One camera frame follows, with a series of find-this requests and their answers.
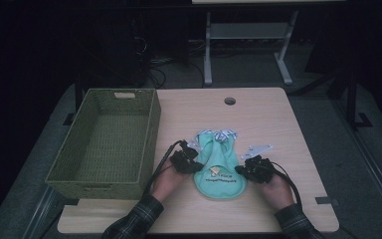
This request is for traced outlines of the mint green pet garment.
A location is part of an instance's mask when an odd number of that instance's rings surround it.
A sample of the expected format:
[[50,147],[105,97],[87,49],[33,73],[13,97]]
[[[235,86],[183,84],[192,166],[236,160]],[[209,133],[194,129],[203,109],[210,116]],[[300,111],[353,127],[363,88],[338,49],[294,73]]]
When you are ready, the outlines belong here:
[[194,173],[199,192],[209,198],[233,199],[247,187],[247,179],[236,171],[239,165],[234,143],[237,133],[231,129],[204,129],[197,133],[197,161],[202,169]]

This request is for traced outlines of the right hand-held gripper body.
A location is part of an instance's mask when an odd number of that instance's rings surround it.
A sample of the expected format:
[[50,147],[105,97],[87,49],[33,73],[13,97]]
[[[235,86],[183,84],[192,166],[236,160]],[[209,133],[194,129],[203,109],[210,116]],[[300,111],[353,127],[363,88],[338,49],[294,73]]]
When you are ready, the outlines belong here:
[[268,158],[263,158],[262,153],[270,150],[271,144],[250,145],[248,150],[241,156],[244,166],[249,169],[253,182],[267,183],[273,177],[274,167]]

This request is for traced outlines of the grey tape strip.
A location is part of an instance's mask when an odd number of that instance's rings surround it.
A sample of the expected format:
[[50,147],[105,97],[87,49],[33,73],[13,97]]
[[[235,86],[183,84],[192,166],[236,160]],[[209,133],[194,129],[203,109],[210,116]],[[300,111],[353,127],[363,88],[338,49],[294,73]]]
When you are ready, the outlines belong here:
[[332,206],[339,206],[339,201],[335,198],[331,198],[328,196],[315,197],[315,201],[318,205],[321,204],[330,204]]

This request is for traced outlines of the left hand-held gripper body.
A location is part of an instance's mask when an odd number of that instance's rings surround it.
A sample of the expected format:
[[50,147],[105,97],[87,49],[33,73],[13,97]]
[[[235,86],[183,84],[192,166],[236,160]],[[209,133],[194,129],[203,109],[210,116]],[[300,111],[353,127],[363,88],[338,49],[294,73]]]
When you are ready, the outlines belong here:
[[194,167],[195,158],[198,156],[196,149],[190,147],[186,140],[179,142],[180,150],[176,150],[170,161],[179,173],[190,174],[188,169]]

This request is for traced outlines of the green woven basket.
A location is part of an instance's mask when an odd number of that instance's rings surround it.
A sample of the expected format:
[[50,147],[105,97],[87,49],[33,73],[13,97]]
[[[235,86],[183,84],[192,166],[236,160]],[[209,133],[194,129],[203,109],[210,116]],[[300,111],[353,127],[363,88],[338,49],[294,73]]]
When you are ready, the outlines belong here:
[[153,89],[90,89],[46,178],[67,198],[138,199],[153,173]]

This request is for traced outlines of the person's left hand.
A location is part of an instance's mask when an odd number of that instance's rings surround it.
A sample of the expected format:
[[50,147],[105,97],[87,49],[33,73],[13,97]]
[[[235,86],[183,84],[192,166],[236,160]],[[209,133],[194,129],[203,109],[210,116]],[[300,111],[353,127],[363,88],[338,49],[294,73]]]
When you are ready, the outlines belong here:
[[151,195],[162,203],[188,177],[188,174],[179,173],[172,162],[167,159],[162,166],[160,174],[154,180]]

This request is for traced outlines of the grey metal table frame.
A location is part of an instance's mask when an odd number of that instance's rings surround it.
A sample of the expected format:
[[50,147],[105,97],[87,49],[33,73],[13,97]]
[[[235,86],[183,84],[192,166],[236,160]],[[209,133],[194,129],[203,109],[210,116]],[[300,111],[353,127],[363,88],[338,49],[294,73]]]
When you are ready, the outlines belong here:
[[292,84],[291,76],[285,62],[287,48],[298,16],[293,11],[287,22],[274,23],[215,23],[211,20],[211,13],[206,14],[205,26],[205,55],[204,55],[204,85],[213,84],[211,65],[212,40],[282,40],[281,49],[275,53],[275,61],[280,70],[284,83]]

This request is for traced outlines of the person's right hand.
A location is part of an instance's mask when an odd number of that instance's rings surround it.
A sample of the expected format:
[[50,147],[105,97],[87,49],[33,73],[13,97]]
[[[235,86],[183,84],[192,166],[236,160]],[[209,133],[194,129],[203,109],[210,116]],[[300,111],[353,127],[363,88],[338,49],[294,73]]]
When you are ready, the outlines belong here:
[[290,186],[278,175],[274,175],[270,182],[262,183],[259,188],[268,204],[276,211],[294,204]]

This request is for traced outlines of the dark metal stand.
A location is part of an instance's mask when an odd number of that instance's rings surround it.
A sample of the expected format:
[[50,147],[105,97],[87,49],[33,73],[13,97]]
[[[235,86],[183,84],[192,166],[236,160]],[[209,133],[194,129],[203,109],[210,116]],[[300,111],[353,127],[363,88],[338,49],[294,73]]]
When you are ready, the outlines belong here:
[[358,130],[360,127],[373,126],[365,113],[358,113],[356,111],[357,81],[354,72],[349,68],[337,68],[306,86],[287,93],[287,95],[292,97],[303,96],[327,82],[331,82],[331,85],[326,92],[326,95],[331,100],[339,100],[342,98],[343,94],[346,94],[345,117],[351,128]]

